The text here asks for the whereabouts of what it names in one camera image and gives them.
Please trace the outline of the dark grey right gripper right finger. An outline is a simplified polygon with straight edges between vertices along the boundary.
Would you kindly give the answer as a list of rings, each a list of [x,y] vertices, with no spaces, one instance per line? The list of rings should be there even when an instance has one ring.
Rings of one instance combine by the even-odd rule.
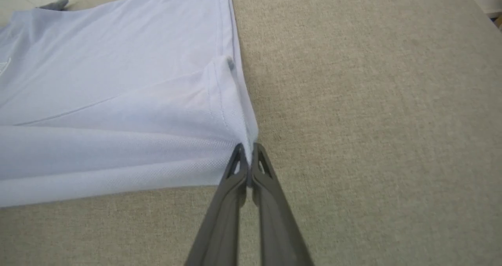
[[[260,143],[253,145],[251,187],[259,210],[261,265],[313,266],[278,177]]]

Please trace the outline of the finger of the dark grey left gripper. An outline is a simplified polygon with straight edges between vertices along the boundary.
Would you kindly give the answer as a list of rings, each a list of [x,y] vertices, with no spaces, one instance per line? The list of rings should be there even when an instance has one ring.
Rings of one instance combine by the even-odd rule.
[[[38,9],[51,10],[51,11],[64,11],[68,5],[69,0],[57,0],[45,5],[40,5]]]

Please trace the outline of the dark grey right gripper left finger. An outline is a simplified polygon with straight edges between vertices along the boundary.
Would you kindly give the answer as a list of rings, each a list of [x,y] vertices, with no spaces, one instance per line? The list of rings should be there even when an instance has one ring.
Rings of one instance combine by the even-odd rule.
[[[202,220],[185,266],[236,266],[240,208],[246,200],[248,163],[243,145],[235,146]]]

